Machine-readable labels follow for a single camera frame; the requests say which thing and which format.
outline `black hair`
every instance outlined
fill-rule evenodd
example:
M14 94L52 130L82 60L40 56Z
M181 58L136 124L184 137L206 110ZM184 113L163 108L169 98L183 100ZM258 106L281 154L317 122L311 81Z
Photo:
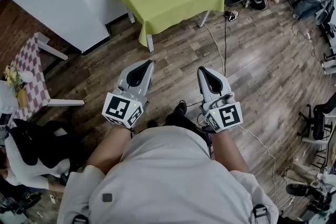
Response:
M7 156L6 156L6 154L2 151L2 150L0 150L0 169L6 169L7 167L6 167L6 158L7 158Z

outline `pink and white checkered tablecloth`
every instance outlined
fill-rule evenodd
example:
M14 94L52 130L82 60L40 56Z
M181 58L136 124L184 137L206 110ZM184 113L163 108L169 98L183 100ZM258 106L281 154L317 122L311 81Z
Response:
M28 95L28 106L18 109L13 116L13 119L26 121L50 101L35 37L27 41L10 65L16 67L18 71L31 71L34 75L33 81L24 87ZM10 128L15 126L14 121L9 123Z

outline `black buckle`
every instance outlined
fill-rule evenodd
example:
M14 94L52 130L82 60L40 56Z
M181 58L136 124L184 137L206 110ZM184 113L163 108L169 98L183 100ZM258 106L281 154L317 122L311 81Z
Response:
M253 214L254 214L255 218L260 218L260 217L268 215L268 211L267 211L266 206L264 206L264 205L256 205L253 208Z
M77 215L73 219L72 224L89 224L89 220L84 215Z

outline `brick wall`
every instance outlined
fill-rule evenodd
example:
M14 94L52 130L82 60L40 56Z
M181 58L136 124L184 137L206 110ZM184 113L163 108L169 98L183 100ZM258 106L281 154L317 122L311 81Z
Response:
M0 0L0 77L2 72L35 32L50 38L48 45L65 52L70 45L53 31L25 12L12 0ZM50 64L53 56L40 53L42 66Z

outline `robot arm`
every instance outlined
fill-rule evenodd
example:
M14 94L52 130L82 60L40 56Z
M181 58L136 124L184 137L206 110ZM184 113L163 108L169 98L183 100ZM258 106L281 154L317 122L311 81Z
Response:
M114 124L131 129L148 105L146 95L153 72L152 60L126 67L114 91L106 96L102 115Z
M241 124L240 103L235 101L226 77L213 69L199 67L197 78L204 99L200 108L213 129L206 132L219 133Z

